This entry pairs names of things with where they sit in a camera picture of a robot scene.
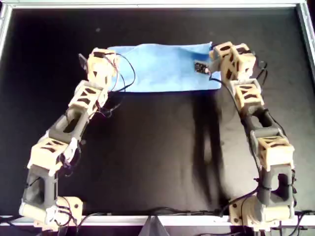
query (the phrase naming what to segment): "blue towel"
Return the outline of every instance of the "blue towel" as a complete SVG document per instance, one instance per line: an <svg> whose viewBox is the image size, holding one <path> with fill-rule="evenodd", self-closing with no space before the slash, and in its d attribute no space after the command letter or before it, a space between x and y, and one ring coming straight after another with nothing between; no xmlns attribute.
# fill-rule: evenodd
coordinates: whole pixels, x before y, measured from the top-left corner
<svg viewBox="0 0 315 236"><path fill-rule="evenodd" d="M171 92L219 89L221 84L209 82L209 76L195 72L194 61L210 62L211 43L197 45L141 44L138 46L116 46L108 49L124 55L136 72L134 84L128 92ZM133 72L128 62L121 58L119 71L126 85L133 80ZM215 72L213 78L221 79ZM123 80L118 79L114 90L123 88Z"/></svg>

